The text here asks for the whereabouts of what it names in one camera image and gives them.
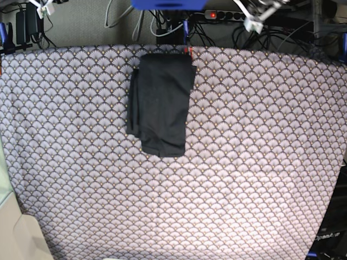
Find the beige furniture edge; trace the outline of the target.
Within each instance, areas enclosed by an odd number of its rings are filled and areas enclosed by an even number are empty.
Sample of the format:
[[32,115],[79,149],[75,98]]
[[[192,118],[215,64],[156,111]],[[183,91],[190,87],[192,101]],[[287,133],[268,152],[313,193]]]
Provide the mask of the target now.
[[1,148],[1,259],[52,259],[38,221],[23,214]]

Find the black OpenArm box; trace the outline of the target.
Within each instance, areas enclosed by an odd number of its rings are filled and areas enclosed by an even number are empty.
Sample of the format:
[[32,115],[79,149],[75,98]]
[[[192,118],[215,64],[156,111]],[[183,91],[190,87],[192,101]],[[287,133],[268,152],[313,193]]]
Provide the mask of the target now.
[[306,259],[346,259],[346,166]]

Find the dark navy T-shirt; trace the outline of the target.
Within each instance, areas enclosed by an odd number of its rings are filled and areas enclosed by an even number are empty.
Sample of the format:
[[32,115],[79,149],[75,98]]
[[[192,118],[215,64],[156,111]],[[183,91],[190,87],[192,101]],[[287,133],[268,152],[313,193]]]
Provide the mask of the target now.
[[146,54],[131,76],[126,133],[162,158],[185,153],[185,122],[196,67],[188,54]]

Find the red black table clamp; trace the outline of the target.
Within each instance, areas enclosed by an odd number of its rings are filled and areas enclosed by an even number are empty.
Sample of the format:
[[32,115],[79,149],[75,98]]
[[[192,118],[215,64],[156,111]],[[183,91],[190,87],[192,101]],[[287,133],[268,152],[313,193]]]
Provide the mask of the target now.
[[184,51],[187,55],[189,55],[193,59],[194,52],[193,52],[192,46],[186,46]]

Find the white power strip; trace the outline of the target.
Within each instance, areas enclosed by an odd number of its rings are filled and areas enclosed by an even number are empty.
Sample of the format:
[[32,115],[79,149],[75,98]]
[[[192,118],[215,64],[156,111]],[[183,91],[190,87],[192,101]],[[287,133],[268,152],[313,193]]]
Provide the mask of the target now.
[[243,22],[246,18],[242,12],[221,11],[221,10],[206,10],[204,12],[205,19],[216,21],[236,21]]

